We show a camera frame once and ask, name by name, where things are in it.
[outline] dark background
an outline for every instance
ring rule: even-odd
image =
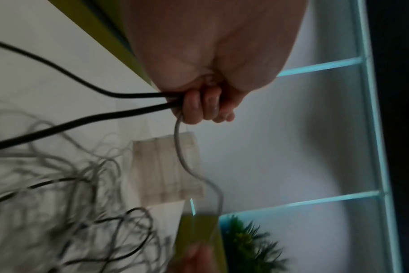
[[[367,0],[404,272],[409,273],[409,0]]]

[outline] blurred hand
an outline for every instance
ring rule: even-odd
[[[307,0],[122,0],[121,12],[147,74],[161,92],[186,92],[184,121],[196,124],[234,120],[243,98],[276,78],[306,6]]]
[[[180,261],[171,263],[167,268],[167,273],[218,272],[212,249],[203,244],[190,246]]]

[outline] beige fabric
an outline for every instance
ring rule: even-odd
[[[191,132],[179,137],[188,165],[201,173],[196,137]],[[173,135],[134,142],[132,174],[142,206],[204,197],[201,182],[179,163]]]

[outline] artificial plant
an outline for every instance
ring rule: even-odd
[[[225,234],[230,253],[230,271],[236,273],[279,273],[287,271],[288,259],[280,259],[282,249],[278,242],[267,240],[269,233],[258,233],[260,227],[253,222],[248,226],[233,216]]]

